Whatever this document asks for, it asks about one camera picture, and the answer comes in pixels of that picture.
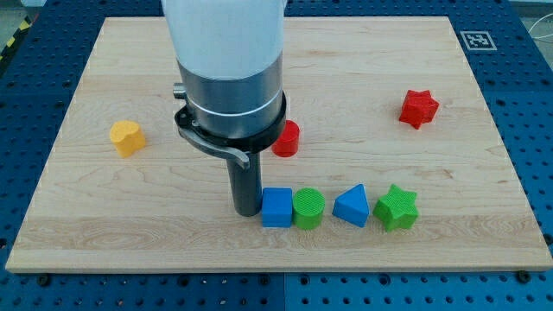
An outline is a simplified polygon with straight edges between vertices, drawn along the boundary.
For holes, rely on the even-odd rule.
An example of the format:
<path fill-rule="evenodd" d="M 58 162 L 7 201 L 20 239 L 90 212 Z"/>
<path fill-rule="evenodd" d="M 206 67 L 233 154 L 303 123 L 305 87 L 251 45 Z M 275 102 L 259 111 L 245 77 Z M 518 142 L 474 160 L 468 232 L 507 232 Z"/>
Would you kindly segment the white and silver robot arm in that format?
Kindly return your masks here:
<path fill-rule="evenodd" d="M 184 87 L 180 133 L 196 148 L 249 168 L 279 134 L 283 0 L 163 0 Z"/>

